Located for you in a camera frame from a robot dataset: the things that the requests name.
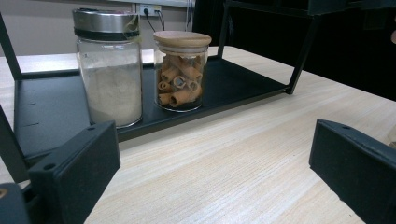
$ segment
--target flour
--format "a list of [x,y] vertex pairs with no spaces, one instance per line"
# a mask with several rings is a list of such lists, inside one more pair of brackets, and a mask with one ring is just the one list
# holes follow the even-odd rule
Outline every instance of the flour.
[[125,127],[142,117],[140,66],[87,69],[84,80],[91,122]]

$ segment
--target light wood tabletop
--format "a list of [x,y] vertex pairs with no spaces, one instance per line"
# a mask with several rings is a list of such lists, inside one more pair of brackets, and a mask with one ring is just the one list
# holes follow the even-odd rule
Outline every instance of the light wood tabletop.
[[[292,72],[232,47],[223,58],[282,83]],[[77,67],[73,54],[19,60],[22,72],[61,67],[54,62]],[[0,104],[12,123],[14,84],[5,58],[0,81]],[[396,102],[303,71],[293,95],[121,142],[121,168],[86,223],[362,223],[309,167],[315,125],[340,122],[388,144],[395,114]],[[12,178],[1,162],[5,182]]]

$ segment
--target bamboo lid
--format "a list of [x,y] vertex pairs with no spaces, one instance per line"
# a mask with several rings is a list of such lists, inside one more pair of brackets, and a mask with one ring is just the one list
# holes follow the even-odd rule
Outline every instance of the bamboo lid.
[[212,38],[194,32],[160,31],[154,33],[154,40],[169,47],[199,48],[209,45]]

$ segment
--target electrical socket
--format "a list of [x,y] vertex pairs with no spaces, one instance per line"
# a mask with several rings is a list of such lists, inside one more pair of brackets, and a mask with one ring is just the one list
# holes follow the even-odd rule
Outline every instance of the electrical socket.
[[149,16],[158,17],[159,15],[158,15],[158,13],[156,11],[161,11],[161,6],[140,4],[140,8],[139,8],[140,16],[145,16],[146,17],[145,9],[148,10],[148,15]]

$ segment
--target glass jar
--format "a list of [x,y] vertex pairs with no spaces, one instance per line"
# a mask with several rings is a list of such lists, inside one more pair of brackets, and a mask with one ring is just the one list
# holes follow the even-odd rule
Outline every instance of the glass jar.
[[142,118],[142,63],[138,16],[129,12],[74,10],[78,65],[91,124],[117,128]]
[[163,109],[187,112],[202,105],[211,37],[192,32],[154,33],[155,102]]

